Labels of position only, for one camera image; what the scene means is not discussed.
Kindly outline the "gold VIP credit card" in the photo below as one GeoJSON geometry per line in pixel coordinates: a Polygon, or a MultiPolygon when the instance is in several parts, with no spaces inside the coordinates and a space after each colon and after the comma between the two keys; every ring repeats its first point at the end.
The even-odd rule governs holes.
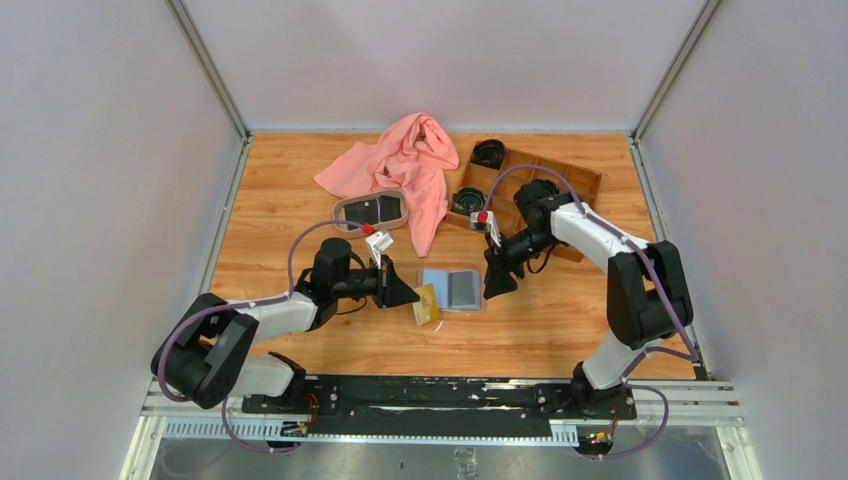
{"type": "Polygon", "coordinates": [[[419,326],[441,320],[441,310],[438,305],[436,292],[432,284],[426,284],[413,289],[419,299],[412,304],[415,323],[419,326]]]}

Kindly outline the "pink card holder wallet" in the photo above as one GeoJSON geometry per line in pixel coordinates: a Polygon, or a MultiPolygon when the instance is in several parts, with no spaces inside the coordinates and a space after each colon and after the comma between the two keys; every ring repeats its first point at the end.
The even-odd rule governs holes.
{"type": "Polygon", "coordinates": [[[423,269],[422,285],[431,285],[438,307],[451,312],[478,312],[484,309],[481,273],[478,270],[423,269]]]}

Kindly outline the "beige oval card tray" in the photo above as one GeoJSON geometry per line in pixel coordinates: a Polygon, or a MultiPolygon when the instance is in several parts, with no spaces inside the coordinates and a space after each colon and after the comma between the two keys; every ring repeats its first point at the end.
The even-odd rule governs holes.
{"type": "Polygon", "coordinates": [[[384,189],[364,195],[344,198],[332,210],[332,218],[342,221],[336,229],[344,238],[365,236],[361,225],[370,224],[377,230],[390,231],[403,227],[410,214],[405,194],[399,189],[384,189]]]}

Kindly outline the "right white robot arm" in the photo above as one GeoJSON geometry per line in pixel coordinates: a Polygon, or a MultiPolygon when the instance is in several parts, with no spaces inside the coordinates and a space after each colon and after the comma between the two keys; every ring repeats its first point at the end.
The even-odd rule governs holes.
{"type": "Polygon", "coordinates": [[[470,217],[487,243],[484,298],[515,291],[529,272],[530,260],[559,246],[580,253],[595,268],[594,283],[602,289],[606,332],[594,351],[575,365],[565,407],[584,417],[598,416],[622,393],[641,361],[663,350],[671,337],[682,343],[677,356],[698,360],[698,348],[687,333],[693,305],[675,244],[624,231],[572,189],[561,190],[548,179],[521,186],[513,203],[524,227],[511,235],[499,229],[489,206],[470,217]]]}

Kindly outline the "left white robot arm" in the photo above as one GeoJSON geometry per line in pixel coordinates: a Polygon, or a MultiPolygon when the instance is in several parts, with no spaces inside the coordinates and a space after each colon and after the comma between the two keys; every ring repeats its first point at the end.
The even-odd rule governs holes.
{"type": "Polygon", "coordinates": [[[252,356],[253,345],[321,328],[337,315],[342,299],[370,299],[386,309],[419,298],[386,254],[363,263],[347,240],[330,238],[289,296],[198,296],[157,349],[150,370],[173,401],[211,409],[233,396],[262,395],[279,411],[293,413],[306,400],[304,368],[279,353],[252,356]]]}

